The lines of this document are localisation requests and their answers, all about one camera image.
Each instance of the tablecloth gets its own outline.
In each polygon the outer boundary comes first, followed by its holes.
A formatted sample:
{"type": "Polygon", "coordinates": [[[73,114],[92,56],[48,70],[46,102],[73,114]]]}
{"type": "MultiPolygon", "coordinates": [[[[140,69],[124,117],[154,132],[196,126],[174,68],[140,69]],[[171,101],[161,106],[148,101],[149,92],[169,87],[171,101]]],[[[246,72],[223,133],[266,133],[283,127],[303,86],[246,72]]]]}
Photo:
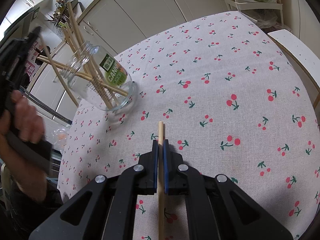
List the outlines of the tablecloth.
{"type": "MultiPolygon", "coordinates": [[[[136,164],[163,120],[186,163],[226,174],[295,240],[302,235],[319,202],[319,130],[300,78],[267,35],[232,11],[154,35],[116,59],[135,82],[132,107],[112,114],[81,101],[60,167],[64,200],[96,175],[136,164]]],[[[166,239],[188,239],[183,197],[165,207],[166,239]]],[[[133,239],[157,239],[157,220],[157,195],[138,196],[133,239]]]]}

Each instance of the person's arm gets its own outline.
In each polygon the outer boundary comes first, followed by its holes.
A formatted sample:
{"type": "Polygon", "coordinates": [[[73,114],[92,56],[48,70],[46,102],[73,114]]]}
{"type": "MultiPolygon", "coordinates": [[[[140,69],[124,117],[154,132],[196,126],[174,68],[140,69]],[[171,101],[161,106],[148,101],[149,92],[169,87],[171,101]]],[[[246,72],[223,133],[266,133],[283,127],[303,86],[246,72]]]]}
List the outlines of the person's arm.
{"type": "MultiPolygon", "coordinates": [[[[15,105],[14,125],[20,130],[23,141],[38,143],[44,134],[42,118],[36,114],[36,108],[19,91],[12,92],[15,105]]],[[[18,188],[29,198],[41,203],[46,198],[46,174],[16,153],[7,143],[5,135],[10,127],[10,113],[5,110],[0,119],[0,158],[9,168],[18,188]]]]}

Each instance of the white chair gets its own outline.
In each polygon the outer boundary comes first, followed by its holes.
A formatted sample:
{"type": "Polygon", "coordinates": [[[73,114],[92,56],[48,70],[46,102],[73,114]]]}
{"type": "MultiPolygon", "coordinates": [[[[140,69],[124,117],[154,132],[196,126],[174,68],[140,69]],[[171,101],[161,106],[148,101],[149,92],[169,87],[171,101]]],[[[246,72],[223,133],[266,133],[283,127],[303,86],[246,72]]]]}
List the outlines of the white chair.
{"type": "Polygon", "coordinates": [[[239,12],[242,10],[251,10],[251,9],[276,9],[280,10],[281,25],[283,23],[283,12],[282,12],[282,3],[281,0],[277,0],[276,3],[267,3],[267,2],[239,2],[239,0],[225,0],[228,10],[232,11],[231,6],[235,7],[239,12]]]}

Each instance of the green label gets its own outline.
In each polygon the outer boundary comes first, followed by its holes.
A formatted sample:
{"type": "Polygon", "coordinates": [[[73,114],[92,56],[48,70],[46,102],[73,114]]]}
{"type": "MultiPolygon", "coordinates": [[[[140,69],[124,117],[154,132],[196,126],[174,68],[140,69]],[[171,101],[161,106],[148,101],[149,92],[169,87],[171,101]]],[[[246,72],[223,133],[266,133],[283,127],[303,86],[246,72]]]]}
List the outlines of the green label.
{"type": "Polygon", "coordinates": [[[106,71],[106,80],[115,86],[121,86],[126,80],[128,73],[119,62],[108,54],[104,57],[100,66],[106,71]]]}
{"type": "Polygon", "coordinates": [[[102,60],[102,62],[100,63],[100,67],[102,67],[105,71],[108,72],[114,62],[115,60],[107,54],[102,60]]]}

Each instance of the drawer handle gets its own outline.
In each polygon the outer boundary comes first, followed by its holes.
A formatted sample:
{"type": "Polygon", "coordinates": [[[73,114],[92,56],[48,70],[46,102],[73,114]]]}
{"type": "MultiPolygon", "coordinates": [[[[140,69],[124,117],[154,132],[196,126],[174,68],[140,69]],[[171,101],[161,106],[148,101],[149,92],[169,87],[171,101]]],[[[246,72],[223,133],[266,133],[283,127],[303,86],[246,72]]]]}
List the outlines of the drawer handle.
{"type": "MultiPolygon", "coordinates": [[[[85,30],[87,33],[89,33],[89,32],[87,31],[87,29],[85,28],[85,26],[83,26],[83,28],[84,28],[84,30],[85,30]]],[[[93,36],[92,33],[89,33],[89,34],[93,36]]]]}
{"type": "Polygon", "coordinates": [[[87,23],[88,23],[88,25],[89,25],[89,27],[90,27],[91,29],[93,29],[93,30],[95,30],[95,31],[98,31],[97,29],[95,29],[95,28],[92,27],[92,25],[90,24],[90,22],[87,22],[87,23]]]}

